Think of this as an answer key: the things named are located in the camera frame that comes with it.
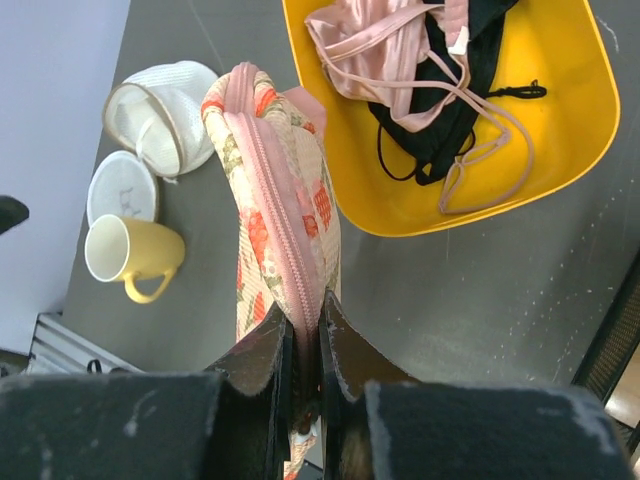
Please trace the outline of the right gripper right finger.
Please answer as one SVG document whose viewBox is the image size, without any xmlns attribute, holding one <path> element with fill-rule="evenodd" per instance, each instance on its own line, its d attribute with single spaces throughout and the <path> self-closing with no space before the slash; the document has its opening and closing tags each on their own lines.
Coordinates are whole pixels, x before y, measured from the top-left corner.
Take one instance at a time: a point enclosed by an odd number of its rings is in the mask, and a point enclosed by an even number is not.
<svg viewBox="0 0 640 480">
<path fill-rule="evenodd" d="M 423 382 L 327 292 L 319 323 L 328 479 L 630 479 L 600 402 L 578 387 Z"/>
</svg>

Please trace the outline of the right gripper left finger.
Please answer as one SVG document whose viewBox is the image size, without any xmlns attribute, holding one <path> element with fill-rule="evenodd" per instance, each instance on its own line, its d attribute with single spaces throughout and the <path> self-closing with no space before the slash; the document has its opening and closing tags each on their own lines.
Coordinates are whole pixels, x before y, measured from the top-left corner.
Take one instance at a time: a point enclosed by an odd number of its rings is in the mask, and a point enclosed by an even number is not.
<svg viewBox="0 0 640 480">
<path fill-rule="evenodd" d="M 1 382 L 5 479 L 280 479 L 292 328 L 265 320 L 202 372 Z"/>
</svg>

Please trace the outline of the floral mesh laundry bag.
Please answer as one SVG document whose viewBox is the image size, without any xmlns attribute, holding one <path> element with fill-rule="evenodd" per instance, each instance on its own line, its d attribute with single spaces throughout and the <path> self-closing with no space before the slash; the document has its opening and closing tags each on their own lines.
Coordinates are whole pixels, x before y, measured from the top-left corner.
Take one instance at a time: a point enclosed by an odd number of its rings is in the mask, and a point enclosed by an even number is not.
<svg viewBox="0 0 640 480">
<path fill-rule="evenodd" d="M 256 65 L 210 87 L 201 117 L 239 213 L 236 338 L 278 306 L 294 331 L 293 424 L 285 478 L 317 435 L 318 322 L 326 290 L 341 292 L 341 231 L 327 166 L 324 106 L 302 87 L 277 91 Z"/>
</svg>

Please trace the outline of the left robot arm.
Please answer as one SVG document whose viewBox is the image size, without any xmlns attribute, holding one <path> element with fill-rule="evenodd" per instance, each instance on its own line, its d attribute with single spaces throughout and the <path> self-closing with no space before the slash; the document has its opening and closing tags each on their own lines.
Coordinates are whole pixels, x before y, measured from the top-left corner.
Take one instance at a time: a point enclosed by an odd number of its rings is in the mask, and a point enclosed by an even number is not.
<svg viewBox="0 0 640 480">
<path fill-rule="evenodd" d="M 29 208 L 23 202 L 9 195 L 0 196 L 1 235 L 23 223 L 29 216 Z"/>
</svg>

